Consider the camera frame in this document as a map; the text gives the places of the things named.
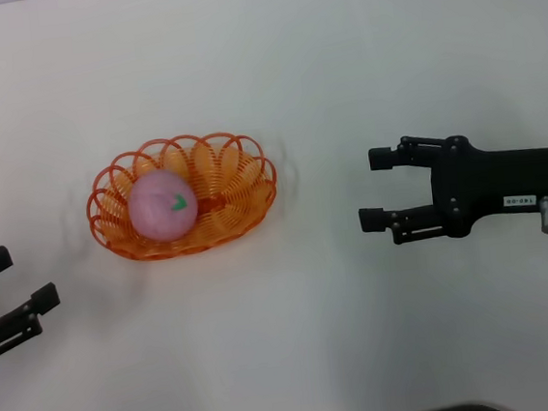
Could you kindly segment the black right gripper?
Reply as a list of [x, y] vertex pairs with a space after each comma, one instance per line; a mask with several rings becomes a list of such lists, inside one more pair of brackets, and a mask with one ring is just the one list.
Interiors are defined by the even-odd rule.
[[448, 235], [466, 237], [477, 220], [536, 214], [548, 197], [548, 148], [485, 151], [464, 136], [402, 136], [395, 148], [372, 148], [370, 169], [430, 167], [433, 206], [359, 209], [361, 231], [391, 231], [396, 245]]

